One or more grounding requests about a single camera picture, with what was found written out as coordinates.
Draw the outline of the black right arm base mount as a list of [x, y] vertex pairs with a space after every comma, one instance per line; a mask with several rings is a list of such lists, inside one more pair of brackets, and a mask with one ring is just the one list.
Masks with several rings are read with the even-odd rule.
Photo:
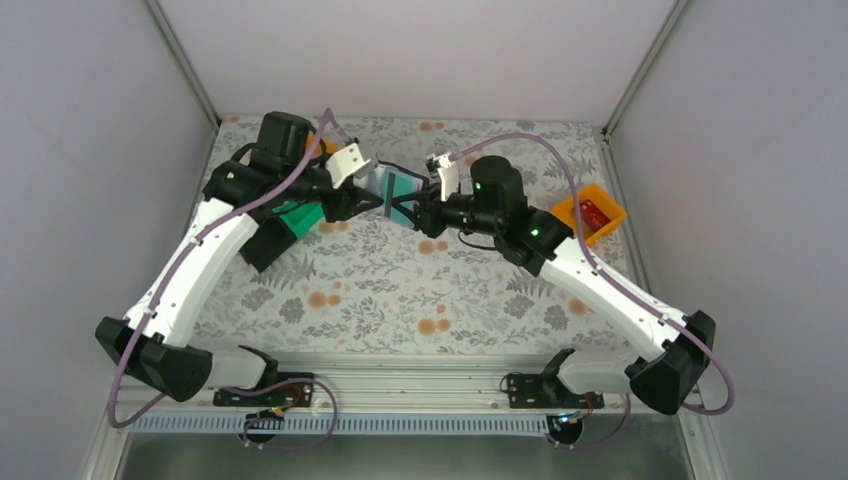
[[595, 409], [603, 408], [601, 394], [575, 394], [550, 375], [510, 372], [498, 386], [513, 409]]

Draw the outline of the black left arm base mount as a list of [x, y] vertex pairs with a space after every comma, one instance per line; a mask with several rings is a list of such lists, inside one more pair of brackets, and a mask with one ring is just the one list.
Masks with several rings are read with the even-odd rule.
[[309, 407], [315, 375], [310, 372], [274, 372], [252, 389], [224, 387], [215, 391], [216, 407], [258, 409]]

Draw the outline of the black leather card holder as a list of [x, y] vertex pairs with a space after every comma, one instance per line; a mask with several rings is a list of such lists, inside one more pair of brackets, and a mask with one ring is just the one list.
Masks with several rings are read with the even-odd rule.
[[392, 163], [379, 163], [363, 179], [357, 180], [358, 186], [383, 199], [383, 204], [368, 210], [368, 214], [384, 217], [412, 230], [415, 229], [414, 222], [398, 210], [392, 201], [397, 197], [415, 194], [425, 189], [428, 184], [429, 179], [426, 176]]

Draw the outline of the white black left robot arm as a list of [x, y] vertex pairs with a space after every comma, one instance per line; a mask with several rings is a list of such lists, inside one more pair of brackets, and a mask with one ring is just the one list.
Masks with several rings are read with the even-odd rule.
[[328, 149], [323, 133], [334, 125], [331, 112], [318, 123], [268, 113], [257, 138], [213, 170], [162, 272], [124, 316], [105, 317], [96, 329], [97, 341], [116, 363], [115, 385], [131, 377], [176, 401], [217, 388], [255, 405], [276, 396], [278, 365], [269, 355], [250, 347], [222, 353], [195, 348], [192, 332], [234, 258], [265, 269], [296, 241], [279, 216], [282, 206], [317, 205], [335, 222], [382, 204], [366, 189], [377, 160], [354, 138]]

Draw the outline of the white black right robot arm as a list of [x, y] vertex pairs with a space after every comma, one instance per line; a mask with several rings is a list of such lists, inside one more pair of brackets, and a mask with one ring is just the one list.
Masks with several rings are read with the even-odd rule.
[[564, 349], [541, 378], [544, 399], [565, 407], [587, 393], [633, 394], [658, 413], [674, 415], [685, 405], [710, 364], [706, 349], [714, 320], [666, 305], [585, 248], [577, 234], [552, 213], [529, 204], [521, 173], [500, 156], [485, 156], [470, 170], [470, 193], [459, 185], [455, 166], [430, 158], [437, 182], [391, 196], [391, 205], [414, 229], [435, 238], [448, 228], [485, 234], [509, 263], [578, 297], [617, 328], [635, 349], [614, 360]]

